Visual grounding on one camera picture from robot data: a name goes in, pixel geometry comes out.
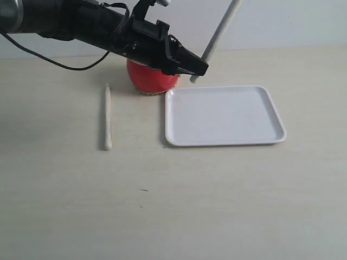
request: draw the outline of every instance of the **white plate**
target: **white plate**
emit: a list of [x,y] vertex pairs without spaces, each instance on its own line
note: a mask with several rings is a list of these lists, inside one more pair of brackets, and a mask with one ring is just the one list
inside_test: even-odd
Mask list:
[[165,102],[166,138],[175,146],[276,144],[287,136],[260,86],[175,88]]

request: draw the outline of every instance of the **light wood table surface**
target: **light wood table surface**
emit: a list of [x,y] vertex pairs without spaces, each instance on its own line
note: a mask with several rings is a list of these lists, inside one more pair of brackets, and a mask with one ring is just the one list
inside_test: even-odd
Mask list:
[[210,65],[197,86],[264,86],[287,140],[173,148],[163,97],[140,95],[124,59],[87,72],[0,61],[0,259],[347,259],[347,46],[219,52]]

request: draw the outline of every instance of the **white rod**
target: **white rod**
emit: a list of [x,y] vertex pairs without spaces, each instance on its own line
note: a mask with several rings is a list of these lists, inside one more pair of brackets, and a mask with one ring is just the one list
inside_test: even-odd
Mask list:
[[112,149],[112,122],[111,122],[111,88],[110,84],[105,87],[105,150]]
[[[217,30],[213,34],[213,37],[212,37],[210,43],[208,44],[204,54],[201,57],[201,59],[203,61],[206,61],[206,62],[210,61],[213,53],[215,52],[215,50],[217,48],[219,40],[222,38],[223,34],[228,29],[230,22],[235,17],[235,14],[237,13],[242,1],[243,0],[232,0],[232,2],[230,3],[227,12],[223,16],[222,21],[218,25]],[[196,80],[198,78],[199,78],[198,76],[192,76],[190,78],[190,82],[196,83]]]

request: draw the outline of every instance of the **black cable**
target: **black cable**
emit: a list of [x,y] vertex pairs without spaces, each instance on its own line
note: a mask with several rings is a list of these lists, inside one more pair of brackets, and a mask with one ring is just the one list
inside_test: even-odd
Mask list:
[[[124,15],[122,21],[120,22],[119,26],[117,26],[117,28],[116,28],[114,33],[116,33],[117,31],[121,32],[123,27],[124,27],[124,25],[125,25],[125,23],[126,23],[126,21],[127,21],[127,19],[129,18],[129,15],[130,15],[129,9],[127,8],[127,6],[125,4],[123,4],[123,3],[114,3],[114,4],[103,3],[103,6],[105,6],[105,7],[115,7],[115,8],[124,8],[126,10],[125,15]],[[41,54],[39,54],[39,53],[37,53],[37,52],[35,52],[33,50],[27,49],[26,47],[24,47],[24,46],[20,45],[18,42],[16,42],[13,38],[11,38],[6,33],[6,31],[3,28],[1,28],[1,27],[0,27],[0,34],[2,36],[4,36],[9,42],[11,42],[14,46],[16,46],[17,48],[25,51],[26,53],[32,54],[32,55],[34,55],[36,57],[39,57],[39,58],[43,59],[44,61],[52,63],[52,64],[54,64],[54,65],[56,65],[58,67],[61,67],[63,69],[74,70],[74,71],[78,71],[78,72],[81,72],[81,71],[84,71],[84,70],[91,69],[91,68],[95,67],[96,65],[98,65],[101,61],[103,61],[110,54],[110,52],[107,51],[104,54],[103,57],[98,59],[93,64],[91,64],[89,66],[86,66],[86,67],[83,67],[83,68],[74,68],[74,67],[69,67],[69,66],[66,66],[64,64],[61,64],[61,63],[56,62],[54,60],[51,60],[50,58],[47,58],[47,57],[45,57],[45,56],[43,56],[43,55],[41,55]]]

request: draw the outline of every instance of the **red ball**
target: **red ball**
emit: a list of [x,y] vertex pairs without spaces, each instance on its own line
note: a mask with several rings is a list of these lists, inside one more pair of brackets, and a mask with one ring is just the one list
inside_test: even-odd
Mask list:
[[126,61],[126,68],[134,85],[150,94],[168,91],[176,85],[179,78],[179,75],[164,75],[158,69],[150,69],[129,59]]

